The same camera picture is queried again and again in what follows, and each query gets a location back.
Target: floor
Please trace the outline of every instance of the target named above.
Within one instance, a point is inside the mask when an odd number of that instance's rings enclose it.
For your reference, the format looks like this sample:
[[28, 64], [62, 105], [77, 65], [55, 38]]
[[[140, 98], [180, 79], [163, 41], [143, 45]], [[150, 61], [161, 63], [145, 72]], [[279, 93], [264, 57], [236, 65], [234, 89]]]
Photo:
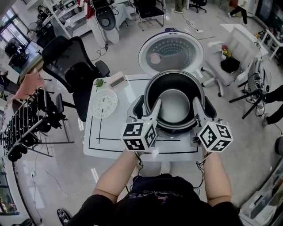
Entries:
[[[193, 26], [203, 33], [196, 33], [189, 27], [181, 15], [171, 10], [172, 5], [168, 4], [165, 14], [165, 27], [175, 27], [180, 31], [187, 32], [201, 42], [205, 53], [207, 43], [211, 41], [225, 40], [228, 32], [220, 26], [221, 23], [241, 23], [242, 19], [229, 19], [225, 13], [216, 5], [208, 4], [207, 13], [194, 9], [184, 12], [184, 17], [193, 22]], [[123, 71], [126, 75], [143, 73], [138, 64], [138, 52], [143, 43], [151, 36], [164, 31], [158, 24], [148, 24], [146, 31], [142, 32], [137, 21], [128, 21], [129, 26], [122, 25], [119, 34], [120, 41], [116, 45], [109, 45], [106, 55], [101, 56], [109, 67], [111, 75]], [[252, 34], [263, 30], [251, 18], [248, 19], [248, 30]], [[90, 59], [98, 57], [96, 53], [99, 47], [92, 33], [82, 37]], [[283, 84], [282, 69], [278, 68], [276, 62], [268, 61], [272, 73], [271, 90]], [[72, 102], [72, 96], [62, 85], [58, 85], [53, 79], [47, 83], [50, 90], [54, 90], [55, 96], [61, 92], [65, 101]], [[217, 96], [218, 87], [211, 84], [204, 88], [206, 96], [217, 110], [218, 116], [229, 122], [234, 142], [224, 151], [221, 156], [224, 167], [229, 175], [233, 188], [233, 202], [241, 206], [243, 202], [264, 182], [269, 173], [275, 167], [279, 156], [274, 153], [274, 143], [280, 135], [278, 128], [274, 125], [261, 126], [261, 120], [255, 117], [254, 112], [245, 120], [241, 117], [250, 105], [245, 101], [230, 104], [228, 101], [240, 96], [236, 84], [224, 89], [225, 95]], [[267, 113], [273, 113], [280, 103], [272, 103], [266, 106]], [[22, 193], [25, 197], [28, 208], [36, 222], [39, 222], [39, 215], [42, 217], [45, 226], [59, 226], [56, 215], [58, 208], [68, 210], [71, 215], [77, 213], [82, 203], [91, 195], [96, 181], [92, 169], [95, 169], [100, 177], [103, 172], [114, 162], [113, 159], [95, 158], [83, 154], [83, 136], [78, 126], [78, 115], [74, 109], [65, 109], [67, 128], [74, 144], [52, 145], [49, 152], [54, 155], [49, 158], [43, 155], [29, 152], [16, 162], [16, 169]], [[283, 120], [278, 124], [283, 128]], [[66, 140], [62, 131], [52, 130], [47, 138], [52, 141]], [[46, 147], [38, 147], [45, 152]], [[159, 162], [145, 162], [142, 174], [145, 176], [158, 175], [160, 171]], [[31, 172], [35, 171], [34, 182]], [[198, 186], [201, 181], [201, 173], [194, 162], [172, 162], [171, 173], [173, 176], [181, 176]], [[205, 200], [204, 185], [201, 187], [202, 200]]]

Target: pink cloth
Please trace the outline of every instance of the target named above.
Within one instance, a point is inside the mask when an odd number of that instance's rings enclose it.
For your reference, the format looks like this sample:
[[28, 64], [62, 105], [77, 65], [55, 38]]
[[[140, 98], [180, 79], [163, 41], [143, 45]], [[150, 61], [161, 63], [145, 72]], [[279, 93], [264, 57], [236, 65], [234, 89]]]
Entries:
[[26, 74], [23, 83], [18, 92], [12, 97], [12, 100], [26, 100], [29, 98], [28, 95], [33, 94], [39, 87], [44, 87], [44, 79], [35, 68], [32, 74]]

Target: small plant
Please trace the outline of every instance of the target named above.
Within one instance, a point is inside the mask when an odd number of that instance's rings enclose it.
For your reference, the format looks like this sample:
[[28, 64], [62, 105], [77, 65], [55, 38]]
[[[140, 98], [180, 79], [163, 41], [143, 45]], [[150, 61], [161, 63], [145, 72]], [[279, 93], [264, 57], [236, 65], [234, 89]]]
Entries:
[[257, 39], [259, 39], [259, 38], [260, 38], [260, 35], [259, 35], [258, 33], [255, 33], [255, 37], [256, 37]]
[[103, 86], [103, 83], [104, 83], [103, 79], [97, 79], [97, 80], [94, 82], [94, 84], [95, 84], [95, 86], [96, 86], [97, 88]]
[[231, 53], [226, 45], [222, 46], [222, 54], [226, 57], [231, 57]]

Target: inner pot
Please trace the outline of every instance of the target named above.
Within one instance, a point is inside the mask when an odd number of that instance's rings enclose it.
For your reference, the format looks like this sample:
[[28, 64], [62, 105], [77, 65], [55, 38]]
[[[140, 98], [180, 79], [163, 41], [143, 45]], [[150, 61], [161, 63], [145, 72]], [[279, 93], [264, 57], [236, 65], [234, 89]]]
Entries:
[[154, 76], [145, 88], [145, 109], [150, 113], [155, 101], [164, 99], [157, 125], [167, 133], [187, 132], [196, 124], [192, 103], [196, 96], [204, 106], [203, 88], [193, 75], [180, 70], [167, 70]]

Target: black t-shirt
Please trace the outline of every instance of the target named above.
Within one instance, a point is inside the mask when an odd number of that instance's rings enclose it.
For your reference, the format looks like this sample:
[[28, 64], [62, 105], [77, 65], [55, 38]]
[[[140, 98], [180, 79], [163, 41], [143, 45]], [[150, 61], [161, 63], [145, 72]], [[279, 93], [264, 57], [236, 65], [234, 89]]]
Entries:
[[89, 197], [68, 226], [242, 225], [230, 202], [214, 207], [201, 201], [181, 177], [139, 177], [124, 199], [113, 204], [102, 195]]

